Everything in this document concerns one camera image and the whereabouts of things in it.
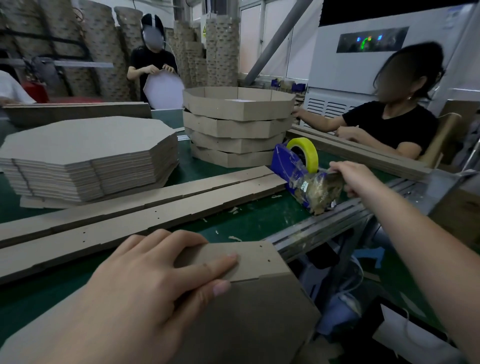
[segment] tape roll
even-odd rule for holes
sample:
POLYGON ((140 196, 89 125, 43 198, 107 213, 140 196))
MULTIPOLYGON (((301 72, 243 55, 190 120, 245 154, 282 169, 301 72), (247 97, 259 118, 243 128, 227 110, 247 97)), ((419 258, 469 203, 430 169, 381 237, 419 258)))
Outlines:
POLYGON ((318 154, 313 143, 307 138, 294 138, 287 144, 288 149, 298 147, 305 156, 305 167, 309 173, 317 173, 318 171, 318 154))

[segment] workbench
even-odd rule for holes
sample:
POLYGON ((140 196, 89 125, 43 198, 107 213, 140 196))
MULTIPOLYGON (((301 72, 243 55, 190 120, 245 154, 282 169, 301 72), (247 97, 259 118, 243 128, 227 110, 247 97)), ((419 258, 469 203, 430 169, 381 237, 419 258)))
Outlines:
MULTIPOLYGON (((162 119, 173 128, 183 125, 179 110, 167 110, 165 112, 154 110, 152 114, 154 118, 162 119)), ((179 160, 180 164, 171 174, 167 186, 240 170, 226 169, 193 159, 190 155, 189 140, 179 141, 179 160)), ((340 160, 340 158, 319 152, 321 167, 327 168, 331 160, 340 160)), ((374 173, 383 182, 396 179, 395 176, 380 171, 374 171, 374 173)), ((21 208, 19 207, 19 200, 20 197, 15 195, 10 188, 5 176, 0 174, 0 223, 53 211, 50 209, 21 208)), ((356 208, 360 212, 363 210, 361 204, 347 201, 344 195, 341 196, 341 200, 344 202, 339 204, 332 213, 339 211, 338 214, 341 215, 344 213, 344 210, 349 208, 356 208)), ((335 236, 354 225, 357 220, 364 221, 368 214, 365 211, 360 215, 351 215, 350 220, 345 221, 343 225, 339 224, 338 231, 336 231, 336 224, 330 223, 329 219, 323 219, 322 215, 313 218, 293 196, 283 191, 277 195, 240 205, 235 213, 223 211, 205 219, 177 226, 175 229, 198 232, 213 243, 233 242, 238 239, 242 241, 258 241, 265 238, 273 243, 281 241, 278 244, 279 252, 281 254, 285 252, 287 255, 285 255, 284 259, 290 261, 294 259, 295 255, 301 253, 302 250, 310 250, 312 242, 302 243, 297 246, 295 251, 287 251, 286 245, 291 244, 291 238, 289 237, 289 230, 285 229, 290 228, 291 232, 294 232, 296 227, 301 226, 301 224, 309 226, 312 222, 324 221, 324 225, 331 225, 328 226, 329 236, 335 236)), ((354 246, 350 245, 348 249, 343 250, 342 255, 345 256, 343 262, 349 259, 354 246)), ((11 334, 83 286, 96 267, 111 252, 112 250, 102 251, 0 286, 0 346, 11 334)), ((337 270, 340 274, 342 271, 341 264, 337 270)))

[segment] stack of octagonal cardboard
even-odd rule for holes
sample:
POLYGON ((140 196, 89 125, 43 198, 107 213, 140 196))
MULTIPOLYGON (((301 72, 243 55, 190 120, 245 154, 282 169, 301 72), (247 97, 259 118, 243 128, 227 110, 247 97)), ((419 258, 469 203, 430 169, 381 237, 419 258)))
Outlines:
POLYGON ((9 135, 0 168, 17 194, 90 201, 164 179, 177 144, 159 120, 66 120, 9 135))
POLYGON ((223 167, 270 165, 292 126, 295 95, 243 87, 183 91, 183 125, 192 155, 223 167))

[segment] black shirt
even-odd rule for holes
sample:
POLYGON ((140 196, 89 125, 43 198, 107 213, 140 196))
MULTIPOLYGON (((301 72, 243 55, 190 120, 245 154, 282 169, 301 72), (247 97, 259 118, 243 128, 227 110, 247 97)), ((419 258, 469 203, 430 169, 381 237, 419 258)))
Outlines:
POLYGON ((384 109, 384 103, 367 102, 343 114, 343 119, 348 126, 358 125, 379 142, 394 149, 403 142, 418 144, 423 154, 437 132, 437 118, 417 105, 403 115, 382 119, 384 109))
MULTIPOLYGON (((139 68, 146 67, 151 64, 157 67, 159 70, 161 70, 163 65, 166 64, 173 67, 175 72, 178 73, 175 57, 167 50, 162 49, 160 52, 154 53, 146 46, 140 46, 132 51, 130 56, 130 65, 132 67, 135 67, 135 69, 138 70, 139 68)), ((144 94, 144 86, 147 77, 148 74, 146 73, 140 76, 140 100, 143 102, 148 102, 147 97, 144 94)))

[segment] white sleeve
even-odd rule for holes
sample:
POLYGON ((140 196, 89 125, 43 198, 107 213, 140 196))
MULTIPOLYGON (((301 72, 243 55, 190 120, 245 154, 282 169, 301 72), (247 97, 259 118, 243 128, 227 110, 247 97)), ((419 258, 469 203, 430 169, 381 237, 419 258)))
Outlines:
POLYGON ((12 79, 11 82, 13 91, 15 93, 15 101, 21 102, 23 104, 35 104, 36 101, 30 97, 30 95, 23 89, 23 87, 12 76, 10 76, 10 78, 12 79))

